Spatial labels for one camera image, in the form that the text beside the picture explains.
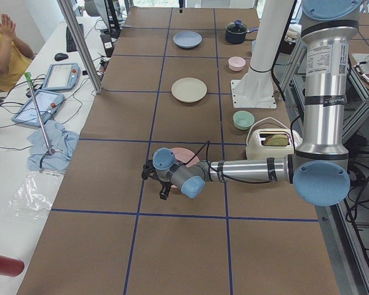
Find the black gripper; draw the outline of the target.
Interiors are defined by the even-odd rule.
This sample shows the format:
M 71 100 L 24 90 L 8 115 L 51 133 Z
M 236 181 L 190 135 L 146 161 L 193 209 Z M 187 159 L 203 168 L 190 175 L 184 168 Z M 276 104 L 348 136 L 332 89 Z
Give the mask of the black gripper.
M 147 160 L 145 164 L 143 165 L 143 171 L 141 173 L 141 177 L 143 180 L 147 180 L 148 178 L 151 178 L 156 181 L 159 181 L 160 184 L 162 185 L 162 189 L 159 192 L 159 197 L 162 200 L 168 199 L 172 184 L 169 181 L 162 181 L 159 179 L 152 160 Z

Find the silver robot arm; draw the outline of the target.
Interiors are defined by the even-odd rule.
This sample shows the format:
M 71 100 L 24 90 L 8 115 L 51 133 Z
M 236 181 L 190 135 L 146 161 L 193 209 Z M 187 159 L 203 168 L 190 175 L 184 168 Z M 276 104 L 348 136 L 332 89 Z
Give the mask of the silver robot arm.
M 348 151 L 342 144 L 350 39 L 359 30 L 360 1 L 303 1 L 301 40 L 306 44 L 303 140 L 292 154 L 262 160 L 200 161 L 191 167 L 168 148 L 158 149 L 142 171 L 143 179 L 172 186 L 194 198 L 208 181 L 264 184 L 286 180 L 305 201 L 327 207 L 347 196 Z

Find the person's raised hand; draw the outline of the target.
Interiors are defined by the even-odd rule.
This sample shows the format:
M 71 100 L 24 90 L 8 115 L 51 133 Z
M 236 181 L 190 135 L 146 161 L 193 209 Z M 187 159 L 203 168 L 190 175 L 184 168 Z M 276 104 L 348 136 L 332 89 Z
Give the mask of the person's raised hand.
M 0 33 L 3 38 L 14 41 L 16 38 L 15 28 L 16 24 L 11 20 L 11 18 L 7 14 L 1 14 Z

